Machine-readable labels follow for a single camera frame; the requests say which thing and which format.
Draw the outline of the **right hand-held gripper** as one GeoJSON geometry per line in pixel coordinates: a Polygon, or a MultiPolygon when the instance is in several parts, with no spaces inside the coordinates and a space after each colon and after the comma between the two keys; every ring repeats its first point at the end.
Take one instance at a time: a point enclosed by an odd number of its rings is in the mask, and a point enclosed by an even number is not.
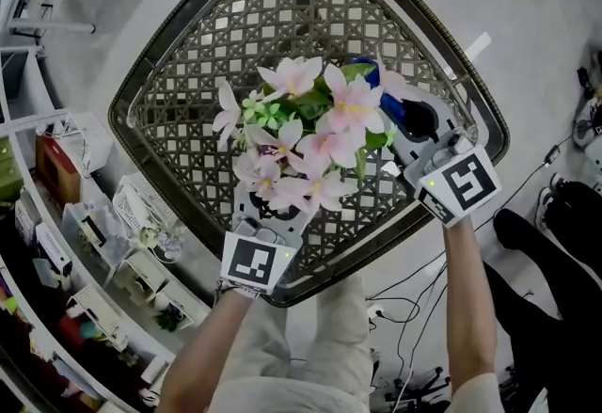
{"type": "Polygon", "coordinates": [[[500,192],[484,147],[455,128],[452,109],[441,98],[424,93],[418,100],[406,100],[405,123],[388,119],[391,126],[395,134],[389,148],[407,166],[404,178],[414,188],[413,198],[444,227],[455,225],[500,192]]]}

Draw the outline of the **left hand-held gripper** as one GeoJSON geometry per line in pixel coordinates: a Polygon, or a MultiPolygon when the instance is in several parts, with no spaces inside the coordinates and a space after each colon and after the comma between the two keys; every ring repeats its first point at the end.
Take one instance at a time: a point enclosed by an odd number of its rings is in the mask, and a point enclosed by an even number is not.
{"type": "Polygon", "coordinates": [[[275,212],[261,225],[263,201],[245,183],[234,189],[234,230],[227,231],[222,253],[221,278],[259,294],[272,294],[296,249],[309,217],[300,210],[275,212]]]}

